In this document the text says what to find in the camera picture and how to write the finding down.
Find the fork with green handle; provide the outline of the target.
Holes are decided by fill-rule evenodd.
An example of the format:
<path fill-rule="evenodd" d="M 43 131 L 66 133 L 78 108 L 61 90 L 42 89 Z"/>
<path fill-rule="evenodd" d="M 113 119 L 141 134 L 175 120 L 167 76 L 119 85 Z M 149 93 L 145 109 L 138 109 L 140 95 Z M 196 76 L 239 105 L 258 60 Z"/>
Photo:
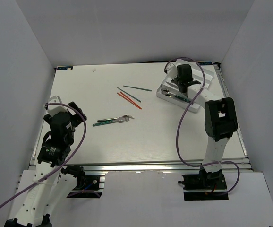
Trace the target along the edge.
<path fill-rule="evenodd" d="M 113 120 L 107 120 L 107 121 L 103 121 L 103 122 L 97 122 L 94 123 L 92 126 L 93 127 L 97 127 L 97 126 L 102 126 L 102 125 L 107 125 L 107 124 L 113 124 L 113 123 L 124 123 L 124 122 L 128 122 L 129 118 L 127 117 L 119 117 L 117 119 L 113 119 Z"/>

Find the knife with pink handle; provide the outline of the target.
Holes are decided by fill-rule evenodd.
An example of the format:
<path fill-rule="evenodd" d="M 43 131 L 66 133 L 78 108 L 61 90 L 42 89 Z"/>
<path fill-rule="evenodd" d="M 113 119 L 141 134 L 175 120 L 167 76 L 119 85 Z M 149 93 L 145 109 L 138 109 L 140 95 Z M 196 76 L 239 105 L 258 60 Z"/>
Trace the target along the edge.
<path fill-rule="evenodd" d="M 176 84 L 172 83 L 172 82 L 166 81 L 166 84 L 167 84 L 169 87 L 172 87 L 172 88 L 174 88 L 174 89 L 179 89 L 179 87 L 178 87 Z"/>

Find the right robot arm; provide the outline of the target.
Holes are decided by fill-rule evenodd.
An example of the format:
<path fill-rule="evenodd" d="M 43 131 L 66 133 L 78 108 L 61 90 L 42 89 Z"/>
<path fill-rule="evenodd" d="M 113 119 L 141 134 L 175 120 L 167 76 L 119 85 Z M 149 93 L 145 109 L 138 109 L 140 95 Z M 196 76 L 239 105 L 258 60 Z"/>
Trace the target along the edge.
<path fill-rule="evenodd" d="M 204 127 L 208 136 L 205 158 L 200 166 L 199 184 L 211 188 L 222 174 L 221 161 L 225 147 L 238 129 L 235 105 L 232 98 L 221 98 L 205 89 L 205 78 L 200 82 L 193 78 L 189 64 L 176 67 L 176 76 L 171 80 L 180 93 L 205 110 Z"/>

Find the fork with dark handle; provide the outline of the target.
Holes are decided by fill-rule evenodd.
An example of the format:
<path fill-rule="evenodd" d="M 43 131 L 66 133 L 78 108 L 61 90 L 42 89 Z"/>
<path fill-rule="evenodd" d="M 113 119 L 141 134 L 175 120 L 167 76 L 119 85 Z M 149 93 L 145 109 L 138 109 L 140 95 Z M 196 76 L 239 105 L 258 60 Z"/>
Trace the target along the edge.
<path fill-rule="evenodd" d="M 133 117 L 133 116 L 128 115 L 128 114 L 123 115 L 123 116 L 121 116 L 121 117 L 122 117 L 122 118 L 134 119 L 134 117 Z M 99 122 L 105 122 L 105 121 L 112 121 L 112 120 L 116 120 L 116 119 L 118 119 L 118 118 L 120 118 L 120 117 L 115 117 L 115 118 L 107 118 L 107 119 L 100 119 L 100 120 L 97 120 L 97 123 L 99 123 Z"/>

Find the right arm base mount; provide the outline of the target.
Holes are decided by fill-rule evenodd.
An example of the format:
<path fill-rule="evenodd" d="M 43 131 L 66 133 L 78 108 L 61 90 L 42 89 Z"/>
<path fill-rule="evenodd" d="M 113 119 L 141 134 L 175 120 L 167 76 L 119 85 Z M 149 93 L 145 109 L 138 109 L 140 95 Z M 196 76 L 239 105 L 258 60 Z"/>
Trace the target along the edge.
<path fill-rule="evenodd" d="M 220 178 L 204 181 L 199 174 L 182 175 L 178 184 L 183 188 L 185 201 L 228 200 L 227 184 L 224 174 Z"/>

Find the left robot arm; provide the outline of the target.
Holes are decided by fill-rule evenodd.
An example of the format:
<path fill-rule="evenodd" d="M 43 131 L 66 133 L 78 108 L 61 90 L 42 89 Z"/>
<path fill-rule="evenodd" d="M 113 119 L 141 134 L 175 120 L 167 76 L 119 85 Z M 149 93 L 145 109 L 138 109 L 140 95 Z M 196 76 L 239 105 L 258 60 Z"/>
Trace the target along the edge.
<path fill-rule="evenodd" d="M 75 154 L 71 151 L 75 129 L 85 125 L 87 117 L 75 102 L 65 105 L 57 96 L 44 107 L 47 114 L 43 119 L 50 130 L 42 141 L 33 183 L 25 190 L 27 195 L 17 214 L 6 221 L 7 227 L 52 226 L 51 217 L 60 201 L 85 184 L 81 167 L 64 165 Z"/>

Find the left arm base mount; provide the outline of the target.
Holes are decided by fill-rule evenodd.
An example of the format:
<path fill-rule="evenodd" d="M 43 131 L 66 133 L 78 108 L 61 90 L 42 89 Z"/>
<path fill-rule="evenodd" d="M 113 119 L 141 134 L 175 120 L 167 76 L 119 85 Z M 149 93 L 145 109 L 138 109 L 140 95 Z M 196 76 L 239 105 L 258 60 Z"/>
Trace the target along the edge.
<path fill-rule="evenodd" d="M 103 175 L 87 175 L 82 166 L 70 165 L 61 169 L 61 176 L 70 176 L 76 184 L 68 198 L 100 198 L 104 187 Z"/>

